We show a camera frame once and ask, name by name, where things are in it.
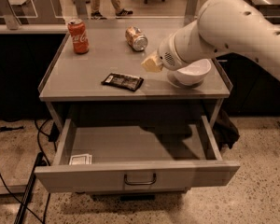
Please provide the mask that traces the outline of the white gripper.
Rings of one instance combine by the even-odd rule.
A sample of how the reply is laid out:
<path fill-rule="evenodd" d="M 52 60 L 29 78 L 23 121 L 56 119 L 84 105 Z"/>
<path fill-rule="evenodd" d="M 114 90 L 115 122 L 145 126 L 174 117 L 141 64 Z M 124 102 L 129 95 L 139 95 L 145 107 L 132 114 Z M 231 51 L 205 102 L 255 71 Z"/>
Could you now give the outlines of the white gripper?
<path fill-rule="evenodd" d="M 157 51 L 149 54 L 141 63 L 147 72 L 158 73 L 163 67 L 176 71 L 189 65 L 182 57 L 182 52 L 188 43 L 183 35 L 174 33 L 163 39 Z"/>

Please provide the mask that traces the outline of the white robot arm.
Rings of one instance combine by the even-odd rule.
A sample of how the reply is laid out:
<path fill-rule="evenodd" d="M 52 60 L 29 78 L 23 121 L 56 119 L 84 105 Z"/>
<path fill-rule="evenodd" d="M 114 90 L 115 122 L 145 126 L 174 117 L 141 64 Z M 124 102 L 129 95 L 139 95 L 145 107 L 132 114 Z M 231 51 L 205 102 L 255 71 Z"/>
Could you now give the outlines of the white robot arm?
<path fill-rule="evenodd" d="M 207 0 L 197 19 L 163 39 L 142 66 L 148 72 L 176 71 L 229 53 L 246 57 L 280 81 L 280 26 L 244 0 Z"/>

